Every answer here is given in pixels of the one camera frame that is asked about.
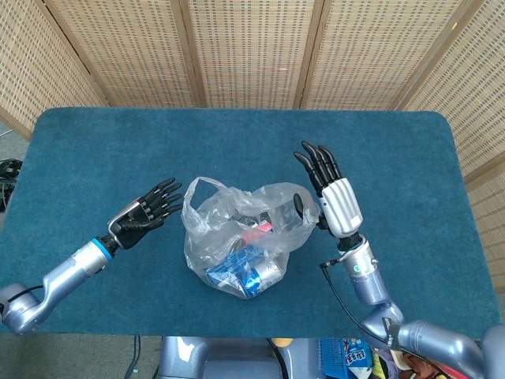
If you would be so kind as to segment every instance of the plastic bag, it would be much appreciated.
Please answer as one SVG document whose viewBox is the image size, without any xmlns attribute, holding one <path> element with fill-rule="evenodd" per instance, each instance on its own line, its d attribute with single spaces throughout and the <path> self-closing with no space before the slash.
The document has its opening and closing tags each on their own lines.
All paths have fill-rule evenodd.
<svg viewBox="0 0 505 379">
<path fill-rule="evenodd" d="M 190 203 L 200 180 L 218 191 L 194 209 Z M 303 219 L 294 207 L 296 193 L 304 204 Z M 310 192 L 296 184 L 271 184 L 250 193 L 196 178 L 181 214 L 188 267 L 213 288 L 252 298 L 284 277 L 290 252 L 309 238 L 319 212 Z"/>
</svg>

